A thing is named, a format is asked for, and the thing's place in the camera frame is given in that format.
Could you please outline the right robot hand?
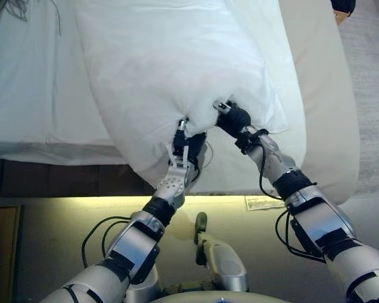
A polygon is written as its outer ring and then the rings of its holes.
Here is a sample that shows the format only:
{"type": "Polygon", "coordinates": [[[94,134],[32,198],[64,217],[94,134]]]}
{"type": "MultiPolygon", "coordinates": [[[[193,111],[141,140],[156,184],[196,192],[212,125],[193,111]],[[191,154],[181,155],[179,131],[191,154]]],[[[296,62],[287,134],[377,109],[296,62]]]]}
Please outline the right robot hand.
{"type": "Polygon", "coordinates": [[[215,125],[233,138],[237,139],[241,131],[251,125],[250,115],[231,100],[226,102],[216,100],[213,107],[218,112],[215,125]]]}

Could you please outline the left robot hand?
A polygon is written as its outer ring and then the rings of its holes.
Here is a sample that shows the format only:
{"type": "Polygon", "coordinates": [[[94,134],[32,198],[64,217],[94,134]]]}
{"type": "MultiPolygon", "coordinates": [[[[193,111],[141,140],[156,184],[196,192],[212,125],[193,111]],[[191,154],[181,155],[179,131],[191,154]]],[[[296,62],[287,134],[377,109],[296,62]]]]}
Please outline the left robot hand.
{"type": "Polygon", "coordinates": [[[184,117],[177,124],[172,140],[172,154],[182,160],[187,159],[197,169],[199,167],[198,156],[205,144],[207,133],[202,132],[192,137],[187,137],[186,124],[188,121],[189,119],[184,117]]]}

